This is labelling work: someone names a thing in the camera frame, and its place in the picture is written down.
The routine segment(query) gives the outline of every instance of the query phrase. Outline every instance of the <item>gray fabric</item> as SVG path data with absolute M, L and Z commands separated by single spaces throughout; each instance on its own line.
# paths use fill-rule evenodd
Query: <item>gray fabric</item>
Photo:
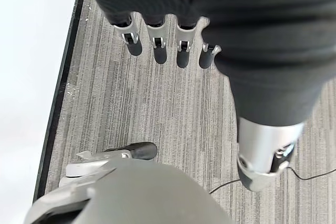
M 229 83 L 214 65 L 198 66 L 200 31 L 186 69 L 176 66 L 175 19 L 169 16 L 168 60 L 153 58 L 139 15 L 143 53 L 131 57 L 94 0 L 85 0 L 50 163 L 46 191 L 57 187 L 75 154 L 134 142 L 159 147 L 158 162 L 185 171 L 206 190 L 238 178 L 236 119 Z M 302 177 L 336 167 L 336 81 L 321 98 L 299 141 L 293 167 Z M 238 223 L 333 223 L 336 174 L 309 182 L 285 172 L 260 193 L 240 183 L 213 197 Z

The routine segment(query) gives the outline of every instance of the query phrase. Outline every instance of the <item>black fingertip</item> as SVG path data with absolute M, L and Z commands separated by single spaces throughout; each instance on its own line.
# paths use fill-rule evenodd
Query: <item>black fingertip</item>
M 158 64 L 164 64 L 167 61 L 167 49 L 166 47 L 154 48 L 154 59 Z
M 176 63 L 180 68 L 185 68 L 189 63 L 189 52 L 182 50 L 177 52 Z
M 140 38 L 138 39 L 138 42 L 136 44 L 127 44 L 127 48 L 131 55 L 139 56 L 142 53 Z
M 211 63 L 213 62 L 215 56 L 211 50 L 208 50 L 207 52 L 202 50 L 199 58 L 200 58 L 198 61 L 199 66 L 203 69 L 207 69 L 208 67 L 211 66 Z

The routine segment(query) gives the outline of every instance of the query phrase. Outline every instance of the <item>black floor edge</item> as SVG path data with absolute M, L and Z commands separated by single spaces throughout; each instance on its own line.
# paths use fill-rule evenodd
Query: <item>black floor edge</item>
M 62 109 L 64 92 L 67 84 L 67 79 L 69 75 L 69 69 L 72 59 L 72 52 L 75 46 L 77 30 L 79 25 L 79 19 L 82 12 L 84 0 L 76 0 L 75 6 L 72 12 L 72 18 L 70 22 L 70 27 L 68 31 L 68 37 L 65 44 L 65 49 L 63 53 L 63 58 L 58 74 L 57 84 L 55 88 L 54 98 L 52 100 L 49 121 L 47 125 L 46 136 L 43 143 L 42 155 L 40 160 L 40 165 L 38 168 L 35 193 L 33 197 L 33 202 L 44 195 L 46 190 L 46 183 L 48 178 L 51 154 L 53 152 L 54 141 L 58 126 L 58 121 L 60 117 L 60 112 Z

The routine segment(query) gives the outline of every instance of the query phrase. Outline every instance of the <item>black cable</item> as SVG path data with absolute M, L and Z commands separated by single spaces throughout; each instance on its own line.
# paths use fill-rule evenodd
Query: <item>black cable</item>
M 233 184 L 233 183 L 238 182 L 238 181 L 240 181 L 240 179 L 235 179 L 235 180 L 229 181 L 229 182 L 227 182 L 225 184 L 222 184 L 222 185 L 216 187 L 215 189 L 213 189 L 209 194 L 213 194 L 215 191 L 221 189 L 222 187 L 230 185 L 230 184 Z
M 299 174 L 297 174 L 297 172 L 295 172 L 295 170 L 292 167 L 288 166 L 287 169 L 290 169 L 298 179 L 304 180 L 304 181 L 311 180 L 311 179 L 318 178 L 318 177 L 323 177 L 325 175 L 328 175 L 328 174 L 331 174 L 333 172 L 336 172 L 336 169 L 334 169 L 334 170 L 331 170 L 331 171 L 329 171 L 327 173 L 322 173 L 322 174 L 319 174 L 319 175 L 315 175 L 315 176 L 312 176 L 310 178 L 301 178 L 299 176 Z
M 322 173 L 322 174 L 315 175 L 315 176 L 312 176 L 312 177 L 309 177 L 309 178 L 302 178 L 302 177 L 300 177 L 299 174 L 297 174 L 297 172 L 292 167 L 288 166 L 287 169 L 290 169 L 298 179 L 303 180 L 303 181 L 307 181 L 307 180 L 311 180 L 311 179 L 314 179 L 314 178 L 323 177 L 323 176 L 326 176 L 326 175 L 329 175 L 331 173 L 336 172 L 336 169 L 334 169 L 334 170 L 331 170 L 331 171 L 329 171 L 327 173 Z M 230 185 L 230 184 L 238 182 L 238 181 L 240 181 L 240 179 L 235 179 L 235 180 L 229 181 L 227 183 L 224 183 L 224 184 L 216 187 L 215 189 L 213 189 L 209 194 L 213 194 L 215 191 L 221 189 L 222 187 Z

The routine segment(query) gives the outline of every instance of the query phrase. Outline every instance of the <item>white floor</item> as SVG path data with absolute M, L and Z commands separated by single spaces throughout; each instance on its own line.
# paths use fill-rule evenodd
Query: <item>white floor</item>
M 0 0 L 0 223 L 32 203 L 75 0 Z

